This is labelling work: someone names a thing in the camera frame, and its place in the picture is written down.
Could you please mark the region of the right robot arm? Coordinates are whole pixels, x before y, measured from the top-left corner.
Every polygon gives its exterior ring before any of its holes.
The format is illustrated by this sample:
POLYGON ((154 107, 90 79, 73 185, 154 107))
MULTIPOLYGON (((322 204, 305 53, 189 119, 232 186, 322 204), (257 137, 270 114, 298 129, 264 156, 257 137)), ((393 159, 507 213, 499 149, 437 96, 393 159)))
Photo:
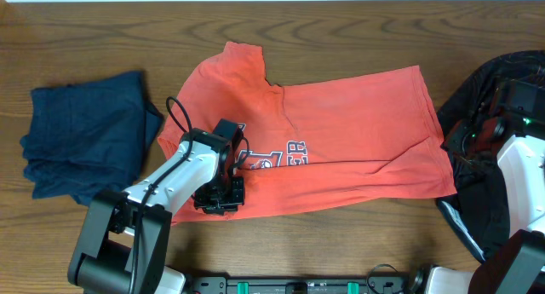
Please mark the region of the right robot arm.
POLYGON ((437 202, 471 246, 473 272, 433 267, 423 293, 544 291, 544 88, 499 83, 477 114, 456 122, 443 147, 460 167, 452 199, 437 202))

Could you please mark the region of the orange printed t-shirt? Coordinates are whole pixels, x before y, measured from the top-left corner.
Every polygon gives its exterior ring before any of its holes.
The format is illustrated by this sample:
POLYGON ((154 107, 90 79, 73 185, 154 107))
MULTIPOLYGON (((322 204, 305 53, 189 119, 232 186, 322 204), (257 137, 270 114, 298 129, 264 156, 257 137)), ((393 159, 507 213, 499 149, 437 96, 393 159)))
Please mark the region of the orange printed t-shirt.
POLYGON ((455 192, 443 131, 418 66, 291 86, 266 79, 261 47, 229 42, 200 63, 158 144, 175 153, 176 119, 240 125, 245 200, 232 219, 282 216, 373 199, 455 192))

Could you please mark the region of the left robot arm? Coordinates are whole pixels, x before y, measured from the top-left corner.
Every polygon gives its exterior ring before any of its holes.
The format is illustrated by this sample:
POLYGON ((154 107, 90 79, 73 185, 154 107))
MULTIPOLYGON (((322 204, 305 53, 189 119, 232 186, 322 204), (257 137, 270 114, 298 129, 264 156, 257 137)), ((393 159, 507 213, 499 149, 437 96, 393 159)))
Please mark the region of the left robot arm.
POLYGON ((234 172, 242 129, 222 119, 212 132, 190 129, 149 177, 91 201, 67 278, 86 293, 182 293, 186 277, 165 265, 173 216, 187 201, 209 215, 244 204, 234 172))

